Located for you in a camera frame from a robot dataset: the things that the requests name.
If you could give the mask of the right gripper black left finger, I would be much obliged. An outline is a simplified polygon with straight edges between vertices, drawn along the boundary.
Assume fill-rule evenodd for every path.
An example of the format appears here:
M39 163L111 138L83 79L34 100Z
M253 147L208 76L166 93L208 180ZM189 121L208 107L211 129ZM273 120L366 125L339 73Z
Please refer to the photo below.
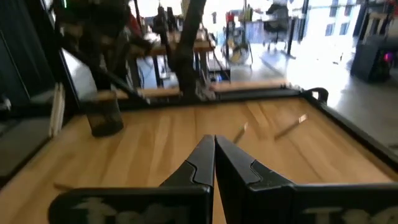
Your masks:
M215 138L205 135L158 187L79 188L57 196L48 221L56 224L211 223Z

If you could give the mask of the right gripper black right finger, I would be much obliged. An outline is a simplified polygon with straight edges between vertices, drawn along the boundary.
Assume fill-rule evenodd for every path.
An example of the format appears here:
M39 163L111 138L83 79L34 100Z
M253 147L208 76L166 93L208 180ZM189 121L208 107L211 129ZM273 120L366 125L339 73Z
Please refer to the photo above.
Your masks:
M397 223L397 184L296 184L216 136L228 223Z

